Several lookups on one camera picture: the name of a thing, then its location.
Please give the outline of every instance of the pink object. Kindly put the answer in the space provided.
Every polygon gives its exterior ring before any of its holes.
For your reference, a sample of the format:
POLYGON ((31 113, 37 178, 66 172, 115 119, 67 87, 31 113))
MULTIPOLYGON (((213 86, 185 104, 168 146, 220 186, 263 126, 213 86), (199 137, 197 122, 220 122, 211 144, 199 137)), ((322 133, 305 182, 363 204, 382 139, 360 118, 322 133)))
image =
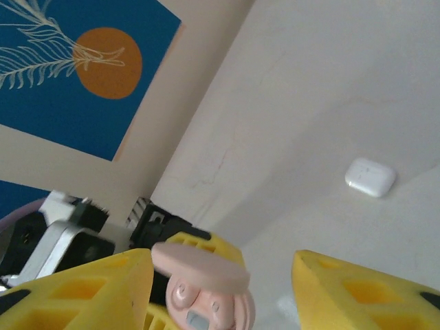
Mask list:
POLYGON ((156 243, 157 271, 170 276, 166 307, 182 330, 250 330, 255 306, 245 268, 193 246, 156 243))

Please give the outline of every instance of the palm leaf illustration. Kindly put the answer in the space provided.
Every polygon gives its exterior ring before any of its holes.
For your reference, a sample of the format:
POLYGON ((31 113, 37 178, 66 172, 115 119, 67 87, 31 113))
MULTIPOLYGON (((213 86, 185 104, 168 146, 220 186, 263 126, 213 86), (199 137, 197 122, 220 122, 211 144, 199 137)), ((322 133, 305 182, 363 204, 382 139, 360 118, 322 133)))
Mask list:
POLYGON ((66 77, 90 63, 125 66, 117 60, 124 48, 114 52, 99 52, 72 41, 60 29, 52 17, 46 18, 45 11, 51 0, 45 0, 40 7, 37 0, 0 0, 5 8, 30 24, 0 24, 14 26, 27 37, 27 45, 16 48, 0 47, 0 89, 20 89, 28 82, 29 87, 41 85, 46 78, 56 78, 62 72, 66 77))

